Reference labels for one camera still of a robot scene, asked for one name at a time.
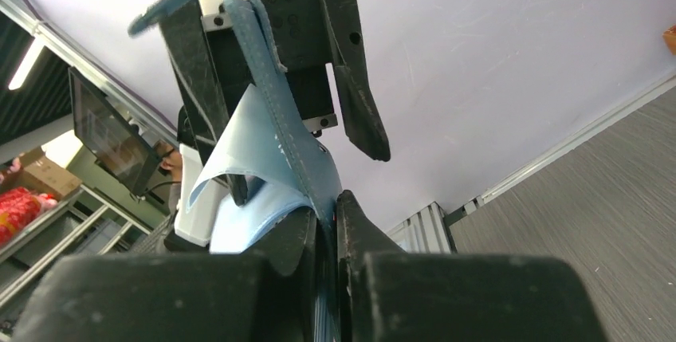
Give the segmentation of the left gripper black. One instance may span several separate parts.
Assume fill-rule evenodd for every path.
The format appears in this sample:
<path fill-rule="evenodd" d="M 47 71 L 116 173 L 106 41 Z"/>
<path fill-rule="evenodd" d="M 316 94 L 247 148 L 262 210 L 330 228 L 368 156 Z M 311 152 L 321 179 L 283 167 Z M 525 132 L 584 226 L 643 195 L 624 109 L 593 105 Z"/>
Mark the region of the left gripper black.
<path fill-rule="evenodd" d="M 357 0 L 261 1 L 305 127 L 318 132 L 338 124 L 326 69 L 331 65 L 346 136 L 371 159 L 389 161 L 389 140 L 365 69 Z M 206 163 L 254 79 L 224 9 L 202 16 L 198 0 L 190 0 L 159 28 Z"/>

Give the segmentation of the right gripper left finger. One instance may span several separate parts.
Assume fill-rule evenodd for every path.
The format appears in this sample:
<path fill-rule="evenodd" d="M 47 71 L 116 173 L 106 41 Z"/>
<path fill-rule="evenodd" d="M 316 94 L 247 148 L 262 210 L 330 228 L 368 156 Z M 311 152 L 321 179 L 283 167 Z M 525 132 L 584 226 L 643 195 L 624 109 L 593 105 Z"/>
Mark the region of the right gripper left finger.
<path fill-rule="evenodd" d="M 317 220 L 307 206 L 286 215 L 252 252 L 265 258 L 253 307 L 252 341 L 313 341 Z"/>

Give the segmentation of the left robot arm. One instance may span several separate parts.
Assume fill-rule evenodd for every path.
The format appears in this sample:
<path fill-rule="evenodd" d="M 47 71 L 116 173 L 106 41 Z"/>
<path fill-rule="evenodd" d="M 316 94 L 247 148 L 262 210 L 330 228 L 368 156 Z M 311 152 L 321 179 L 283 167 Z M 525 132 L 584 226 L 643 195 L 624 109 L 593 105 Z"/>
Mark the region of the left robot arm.
<path fill-rule="evenodd" d="M 128 32 L 153 25 L 187 117 L 210 140 L 183 186 L 175 233 L 239 253 L 307 206 L 333 242 L 342 186 L 319 133 L 340 112 L 352 144 L 391 158 L 357 0 L 159 0 Z"/>

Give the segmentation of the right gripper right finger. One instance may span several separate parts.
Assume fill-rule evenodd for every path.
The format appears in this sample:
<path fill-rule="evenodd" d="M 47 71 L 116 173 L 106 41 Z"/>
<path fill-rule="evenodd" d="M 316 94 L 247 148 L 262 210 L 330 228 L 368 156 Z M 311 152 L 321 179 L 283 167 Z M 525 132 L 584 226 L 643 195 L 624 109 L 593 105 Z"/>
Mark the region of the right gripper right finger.
<path fill-rule="evenodd" d="M 380 341 L 384 254 L 403 250 L 364 213 L 353 192 L 336 200 L 337 319 L 342 341 Z"/>

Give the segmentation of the blue leather card holder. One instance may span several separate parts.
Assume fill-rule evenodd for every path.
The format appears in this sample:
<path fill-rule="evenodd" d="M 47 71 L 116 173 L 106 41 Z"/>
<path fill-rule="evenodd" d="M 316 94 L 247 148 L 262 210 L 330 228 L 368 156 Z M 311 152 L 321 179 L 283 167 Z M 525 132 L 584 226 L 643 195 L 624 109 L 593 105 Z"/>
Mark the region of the blue leather card holder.
<path fill-rule="evenodd" d="M 135 18 L 136 36 L 159 24 L 190 0 L 159 0 Z M 215 150 L 185 199 L 195 207 L 206 185 L 218 175 L 240 175 L 259 183 L 243 204 L 221 201 L 217 239 L 208 254 L 179 254 L 210 281 L 206 294 L 214 327 L 197 331 L 201 341 L 252 341 L 259 279 L 266 261 L 252 246 L 286 215 L 307 206 L 317 220 L 314 340 L 339 341 L 336 306 L 336 232 L 334 211 L 340 179 L 328 150 L 304 126 L 281 63 L 269 16 L 261 0 L 223 0 L 253 83 L 247 86 Z"/>

